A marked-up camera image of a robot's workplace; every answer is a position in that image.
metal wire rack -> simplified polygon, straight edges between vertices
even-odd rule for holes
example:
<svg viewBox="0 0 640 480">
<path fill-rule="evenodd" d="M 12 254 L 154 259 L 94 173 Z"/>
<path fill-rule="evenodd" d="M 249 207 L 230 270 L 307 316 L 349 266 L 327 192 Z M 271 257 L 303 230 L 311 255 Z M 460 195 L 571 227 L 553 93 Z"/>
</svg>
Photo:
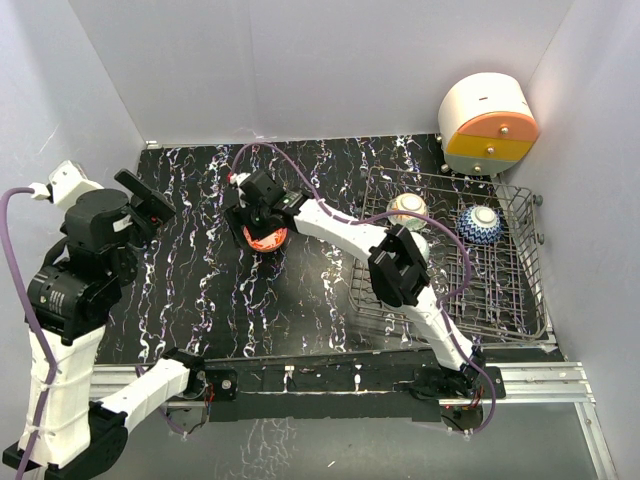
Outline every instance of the metal wire rack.
<svg viewBox="0 0 640 480">
<path fill-rule="evenodd" d="M 543 237 L 536 232 L 534 215 L 541 197 L 511 185 L 375 166 L 369 170 L 361 217 L 385 211 L 389 201 L 404 192 L 420 195 L 429 216 L 451 230 L 458 215 L 472 205 L 486 205 L 499 214 L 503 233 L 496 244 L 483 246 L 463 240 L 473 278 L 463 294 L 451 299 L 448 311 L 458 328 L 477 342 L 541 340 L 547 328 L 538 260 Z M 462 283 L 462 256 L 440 230 L 427 226 L 421 233 L 431 249 L 431 282 L 436 294 L 442 296 Z M 349 300 L 360 315 L 402 318 L 375 297 L 368 268 L 359 260 L 353 265 Z"/>
</svg>

bread box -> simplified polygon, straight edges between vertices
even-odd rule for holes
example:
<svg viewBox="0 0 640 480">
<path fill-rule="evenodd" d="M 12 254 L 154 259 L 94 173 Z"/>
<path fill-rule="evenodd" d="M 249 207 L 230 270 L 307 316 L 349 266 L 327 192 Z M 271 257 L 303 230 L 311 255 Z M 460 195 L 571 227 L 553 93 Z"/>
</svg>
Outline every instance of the bread box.
<svg viewBox="0 0 640 480">
<path fill-rule="evenodd" d="M 446 164 L 467 175 L 495 175 L 515 165 L 538 137 L 518 81 L 501 73 L 460 80 L 438 112 Z"/>
</svg>

marble pattern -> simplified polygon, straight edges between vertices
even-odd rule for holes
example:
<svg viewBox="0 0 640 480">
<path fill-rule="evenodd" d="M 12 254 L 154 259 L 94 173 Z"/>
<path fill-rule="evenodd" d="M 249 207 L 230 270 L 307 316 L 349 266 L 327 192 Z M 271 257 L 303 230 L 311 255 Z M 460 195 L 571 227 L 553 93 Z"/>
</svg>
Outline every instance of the marble pattern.
<svg viewBox="0 0 640 480">
<path fill-rule="evenodd" d="M 358 215 L 373 165 L 435 173 L 433 136 L 278 144 L 327 202 Z M 352 257 L 325 242 L 290 234 L 274 253 L 238 249 L 222 212 L 231 198 L 229 166 L 239 145 L 142 153 L 138 173 L 171 198 L 176 218 L 141 259 L 139 275 L 112 311 L 98 362 L 154 362 L 173 346 L 206 358 L 345 352 L 404 347 L 405 322 L 359 318 L 348 299 Z M 239 171 L 264 169 L 285 187 L 301 182 L 265 148 L 247 151 Z"/>
</svg>

orange drawer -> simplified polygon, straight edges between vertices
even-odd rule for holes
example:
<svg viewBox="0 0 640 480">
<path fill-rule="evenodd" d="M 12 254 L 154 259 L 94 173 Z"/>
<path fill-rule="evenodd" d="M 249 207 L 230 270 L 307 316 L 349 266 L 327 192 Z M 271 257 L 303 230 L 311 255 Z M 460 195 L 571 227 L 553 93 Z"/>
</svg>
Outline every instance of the orange drawer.
<svg viewBox="0 0 640 480">
<path fill-rule="evenodd" d="M 532 141 L 476 137 L 455 133 L 447 144 L 447 153 L 466 157 L 493 158 L 517 162 L 529 151 Z"/>
<path fill-rule="evenodd" d="M 458 133 L 533 142 L 538 138 L 538 125 L 532 117 L 521 113 L 492 112 L 472 118 L 458 128 Z"/>
</svg>

yellow drawer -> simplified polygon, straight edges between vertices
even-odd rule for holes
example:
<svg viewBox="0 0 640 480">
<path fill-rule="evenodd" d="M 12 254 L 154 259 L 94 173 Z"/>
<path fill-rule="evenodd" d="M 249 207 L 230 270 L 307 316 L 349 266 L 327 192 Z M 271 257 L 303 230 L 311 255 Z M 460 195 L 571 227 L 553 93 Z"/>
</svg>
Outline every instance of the yellow drawer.
<svg viewBox="0 0 640 480">
<path fill-rule="evenodd" d="M 529 151 L 533 142 L 503 138 L 475 137 L 454 133 L 447 144 L 447 153 L 466 157 L 493 158 L 517 162 Z"/>
</svg>

